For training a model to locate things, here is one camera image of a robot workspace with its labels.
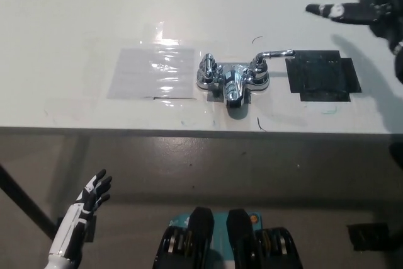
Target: gray floor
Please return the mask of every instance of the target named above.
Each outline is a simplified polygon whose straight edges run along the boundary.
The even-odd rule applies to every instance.
[[[356,253],[346,225],[403,222],[403,171],[385,143],[4,135],[0,162],[48,215],[101,168],[113,175],[81,268],[150,268],[170,218],[196,205],[260,211],[290,230],[305,269],[402,268]],[[0,268],[43,268],[50,241],[0,192]]]

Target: black table leg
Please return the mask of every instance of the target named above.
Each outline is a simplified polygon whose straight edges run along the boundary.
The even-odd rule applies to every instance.
[[[53,241],[57,227],[0,165],[0,188]]]

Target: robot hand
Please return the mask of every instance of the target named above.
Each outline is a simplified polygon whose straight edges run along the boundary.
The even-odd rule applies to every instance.
[[[103,169],[93,176],[70,205],[50,248],[45,269],[75,269],[80,265],[88,225],[99,206],[110,198],[105,193],[111,188],[112,177],[101,180],[105,174]]]
[[[396,56],[396,76],[403,83],[403,0],[309,4],[306,11],[339,23],[369,25],[375,36],[388,41],[390,51]]]

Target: table surface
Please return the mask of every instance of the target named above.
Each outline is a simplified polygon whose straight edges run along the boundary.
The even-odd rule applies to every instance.
[[[355,0],[0,0],[2,129],[403,134],[403,85],[386,41],[365,26],[305,13],[308,3]],[[194,85],[190,100],[108,98],[121,49],[155,39],[246,62],[264,50],[339,50],[362,93],[301,102],[283,59],[251,104],[228,112]]]

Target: chrome faucet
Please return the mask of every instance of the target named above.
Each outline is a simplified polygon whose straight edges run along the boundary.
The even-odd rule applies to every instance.
[[[197,85],[210,91],[222,90],[228,107],[240,107],[244,102],[246,89],[262,91],[269,86],[266,59],[294,56],[294,50],[279,50],[261,52],[250,63],[216,63],[212,54],[206,54],[199,64]]]

